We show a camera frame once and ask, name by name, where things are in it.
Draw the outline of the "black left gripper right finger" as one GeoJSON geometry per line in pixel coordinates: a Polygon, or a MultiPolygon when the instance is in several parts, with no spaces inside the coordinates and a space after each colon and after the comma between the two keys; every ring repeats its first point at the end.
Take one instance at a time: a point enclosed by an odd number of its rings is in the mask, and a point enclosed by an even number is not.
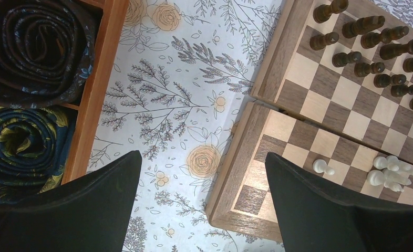
{"type": "Polygon", "coordinates": [[[413,205],[355,192],[273,152],[265,169],[286,251],[413,251],[413,205]]]}

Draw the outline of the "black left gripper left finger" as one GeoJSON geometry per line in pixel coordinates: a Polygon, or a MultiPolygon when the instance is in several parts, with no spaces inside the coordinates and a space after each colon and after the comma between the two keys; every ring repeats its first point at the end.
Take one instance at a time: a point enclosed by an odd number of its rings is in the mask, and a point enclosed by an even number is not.
{"type": "Polygon", "coordinates": [[[142,157],[105,167],[16,204],[0,204],[0,251],[121,251],[142,157]]]}

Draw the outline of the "white chess pawn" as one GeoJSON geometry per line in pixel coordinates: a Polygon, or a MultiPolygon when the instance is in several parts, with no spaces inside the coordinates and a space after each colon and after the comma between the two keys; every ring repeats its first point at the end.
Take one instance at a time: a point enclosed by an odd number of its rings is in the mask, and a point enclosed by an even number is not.
{"type": "Polygon", "coordinates": [[[315,160],[312,164],[312,169],[316,173],[324,173],[324,174],[327,174],[327,175],[334,175],[335,174],[335,170],[333,168],[329,167],[328,164],[326,163],[326,161],[323,160],[323,159],[315,160]]]}

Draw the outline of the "white chess piece cluster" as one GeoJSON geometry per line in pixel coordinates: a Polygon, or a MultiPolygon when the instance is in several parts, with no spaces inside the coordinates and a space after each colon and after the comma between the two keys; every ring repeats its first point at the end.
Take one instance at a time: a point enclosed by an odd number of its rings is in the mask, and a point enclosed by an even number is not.
{"type": "Polygon", "coordinates": [[[413,176],[413,165],[394,155],[376,157],[373,167],[367,175],[367,182],[372,186],[382,185],[393,192],[403,192],[404,186],[412,184],[409,176],[413,176]]]}

